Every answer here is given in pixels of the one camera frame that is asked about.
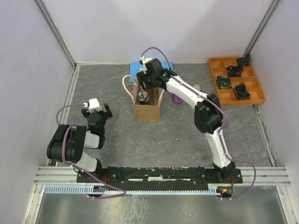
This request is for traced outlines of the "purple soda can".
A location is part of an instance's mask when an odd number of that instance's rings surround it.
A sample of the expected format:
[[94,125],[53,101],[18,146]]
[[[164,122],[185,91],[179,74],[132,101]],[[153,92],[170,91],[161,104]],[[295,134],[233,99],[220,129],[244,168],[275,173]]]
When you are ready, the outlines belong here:
[[172,101],[175,104],[181,104],[183,102],[183,100],[175,94],[172,95]]

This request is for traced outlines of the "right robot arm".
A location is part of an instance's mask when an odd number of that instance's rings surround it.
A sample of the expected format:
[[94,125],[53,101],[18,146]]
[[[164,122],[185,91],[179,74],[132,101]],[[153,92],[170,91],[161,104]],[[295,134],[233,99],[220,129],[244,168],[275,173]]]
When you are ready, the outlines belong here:
[[213,155],[213,169],[205,174],[219,182],[226,182],[235,170],[235,163],[229,159],[223,138],[223,116],[219,99],[215,94],[207,95],[187,84],[171,69],[162,67],[154,58],[140,57],[143,71],[136,74],[143,89],[161,88],[185,101],[194,110],[194,124],[206,136]]

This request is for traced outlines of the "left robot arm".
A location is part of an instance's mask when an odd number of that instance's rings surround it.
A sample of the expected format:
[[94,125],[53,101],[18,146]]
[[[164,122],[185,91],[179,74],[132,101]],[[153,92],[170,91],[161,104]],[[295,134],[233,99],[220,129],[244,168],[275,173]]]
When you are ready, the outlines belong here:
[[81,113],[87,120],[87,126],[59,124],[48,147],[48,159],[74,165],[81,172],[87,171],[87,177],[93,182],[103,178],[100,160],[84,152],[85,148],[102,149],[105,143],[105,124],[113,117],[109,104],[100,106],[97,99],[82,104]]

